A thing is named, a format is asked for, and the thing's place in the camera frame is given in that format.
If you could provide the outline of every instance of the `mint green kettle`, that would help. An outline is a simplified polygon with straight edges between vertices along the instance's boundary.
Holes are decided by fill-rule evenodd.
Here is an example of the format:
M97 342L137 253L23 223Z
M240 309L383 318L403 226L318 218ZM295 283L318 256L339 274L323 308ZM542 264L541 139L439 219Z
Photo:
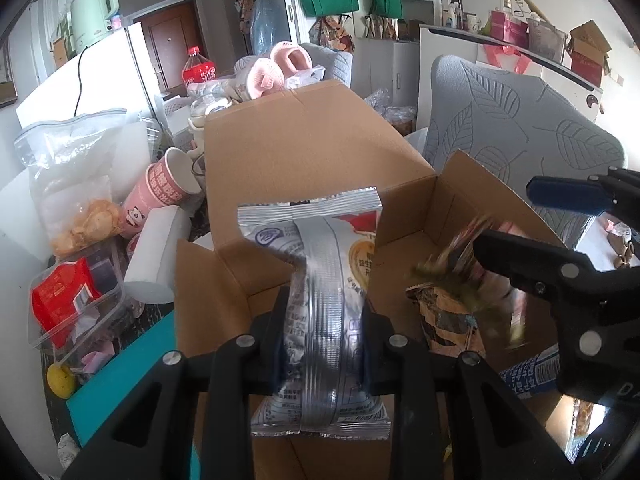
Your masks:
M118 0L73 0L71 2L71 25L78 54L111 34L111 18L119 9Z

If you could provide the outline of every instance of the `coca-cola bottle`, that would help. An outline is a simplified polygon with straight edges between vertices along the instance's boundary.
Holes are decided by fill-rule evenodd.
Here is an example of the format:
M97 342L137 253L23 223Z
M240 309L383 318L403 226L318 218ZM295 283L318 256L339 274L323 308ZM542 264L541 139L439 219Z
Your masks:
M182 69L182 81L185 86L191 83L204 83L216 78L216 65L200 55L200 47L189 49L189 59Z

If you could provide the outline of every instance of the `yellow lemon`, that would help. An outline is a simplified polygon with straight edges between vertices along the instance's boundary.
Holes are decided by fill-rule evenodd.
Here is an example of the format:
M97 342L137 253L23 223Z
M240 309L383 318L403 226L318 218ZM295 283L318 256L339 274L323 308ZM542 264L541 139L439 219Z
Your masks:
M66 365L53 363L47 369L47 384L60 399L68 399L76 390L76 378Z

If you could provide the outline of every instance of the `pink paper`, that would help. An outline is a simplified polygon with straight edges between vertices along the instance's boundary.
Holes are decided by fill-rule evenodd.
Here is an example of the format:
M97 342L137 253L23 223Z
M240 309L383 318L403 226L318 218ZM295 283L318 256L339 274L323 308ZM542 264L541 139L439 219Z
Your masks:
M84 365L82 373L95 374L107 364L114 355L115 350L113 349L113 343L111 341L105 341L100 351L89 352L81 359Z

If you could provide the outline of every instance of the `silver snack package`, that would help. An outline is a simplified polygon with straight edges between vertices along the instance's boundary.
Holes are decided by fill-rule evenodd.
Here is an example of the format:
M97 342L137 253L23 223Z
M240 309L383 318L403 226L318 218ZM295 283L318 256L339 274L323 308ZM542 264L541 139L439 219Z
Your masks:
M375 188L238 208L242 234L294 266L284 325L284 382L252 434L386 439L379 397L362 389L361 318L382 203Z

